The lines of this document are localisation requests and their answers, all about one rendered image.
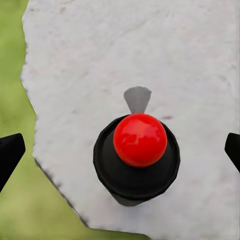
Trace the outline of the pesticide atomizer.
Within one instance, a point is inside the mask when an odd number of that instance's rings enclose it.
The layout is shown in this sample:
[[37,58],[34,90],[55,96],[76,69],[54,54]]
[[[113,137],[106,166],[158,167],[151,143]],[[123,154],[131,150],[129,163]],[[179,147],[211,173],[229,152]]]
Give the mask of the pesticide atomizer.
[[93,148],[99,180],[126,206],[163,195],[180,168],[176,136],[166,124],[145,114],[150,96],[147,87],[127,89],[123,97],[131,114],[102,129]]

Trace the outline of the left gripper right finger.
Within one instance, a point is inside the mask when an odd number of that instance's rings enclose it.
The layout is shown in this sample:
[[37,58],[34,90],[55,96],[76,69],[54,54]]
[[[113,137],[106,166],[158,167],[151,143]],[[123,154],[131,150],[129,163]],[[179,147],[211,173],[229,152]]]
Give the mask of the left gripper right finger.
[[224,150],[240,172],[240,135],[230,132],[226,139]]

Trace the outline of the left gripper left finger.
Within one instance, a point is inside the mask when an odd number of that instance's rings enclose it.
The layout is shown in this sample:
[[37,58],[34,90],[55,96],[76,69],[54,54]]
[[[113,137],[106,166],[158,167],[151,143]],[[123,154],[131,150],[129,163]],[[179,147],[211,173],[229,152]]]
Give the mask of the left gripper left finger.
[[26,152],[21,133],[0,138],[0,192]]

